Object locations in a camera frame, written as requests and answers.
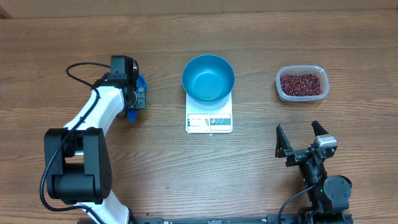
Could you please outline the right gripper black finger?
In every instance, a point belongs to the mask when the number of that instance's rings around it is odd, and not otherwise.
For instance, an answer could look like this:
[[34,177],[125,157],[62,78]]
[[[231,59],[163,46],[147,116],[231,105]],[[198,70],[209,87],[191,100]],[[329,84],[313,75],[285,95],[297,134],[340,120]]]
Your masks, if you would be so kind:
[[326,131],[317,120],[313,121],[311,123],[311,125],[313,128],[315,137],[328,134],[328,131]]
[[275,147],[275,157],[277,158],[287,157],[288,153],[293,151],[293,149],[280,125],[276,127],[276,135],[277,135],[277,142]]

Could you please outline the blue plastic measuring scoop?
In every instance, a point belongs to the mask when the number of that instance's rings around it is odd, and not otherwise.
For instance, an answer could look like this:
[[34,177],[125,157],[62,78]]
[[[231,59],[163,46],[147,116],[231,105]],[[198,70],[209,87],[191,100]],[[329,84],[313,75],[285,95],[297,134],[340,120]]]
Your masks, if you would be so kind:
[[146,108],[147,82],[145,78],[139,74],[137,79],[137,89],[135,90],[136,102],[127,109],[126,117],[130,122],[135,122],[139,110]]

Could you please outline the white digital kitchen scale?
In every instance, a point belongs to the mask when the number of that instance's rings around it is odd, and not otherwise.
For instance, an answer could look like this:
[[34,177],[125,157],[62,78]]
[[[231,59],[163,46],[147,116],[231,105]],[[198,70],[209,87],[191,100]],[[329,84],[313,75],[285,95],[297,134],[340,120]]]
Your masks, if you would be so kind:
[[229,134],[233,131],[232,93],[215,104],[202,104],[186,95],[185,130],[190,134]]

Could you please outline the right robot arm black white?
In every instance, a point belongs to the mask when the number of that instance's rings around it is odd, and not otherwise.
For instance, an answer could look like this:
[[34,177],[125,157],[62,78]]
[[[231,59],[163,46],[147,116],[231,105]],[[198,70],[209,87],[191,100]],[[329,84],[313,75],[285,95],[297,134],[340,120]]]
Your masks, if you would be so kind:
[[[349,209],[352,182],[343,175],[327,175],[323,165],[334,156],[338,141],[318,121],[312,122],[314,142],[306,149],[294,150],[281,126],[276,127],[276,158],[286,158],[287,167],[298,166],[305,188],[281,206],[276,219],[282,223],[353,223]],[[285,207],[298,196],[307,194],[310,205],[297,214],[283,215]]]

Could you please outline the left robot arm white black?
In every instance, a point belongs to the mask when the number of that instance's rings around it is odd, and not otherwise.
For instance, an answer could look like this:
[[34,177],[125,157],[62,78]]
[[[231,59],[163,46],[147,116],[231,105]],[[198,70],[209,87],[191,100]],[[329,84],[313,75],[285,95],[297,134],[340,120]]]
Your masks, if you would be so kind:
[[39,194],[47,210],[83,210],[93,223],[128,224],[134,215],[112,190],[105,135],[119,114],[134,122],[146,108],[147,84],[131,57],[113,55],[107,68],[90,85],[91,96],[77,116],[45,133]]

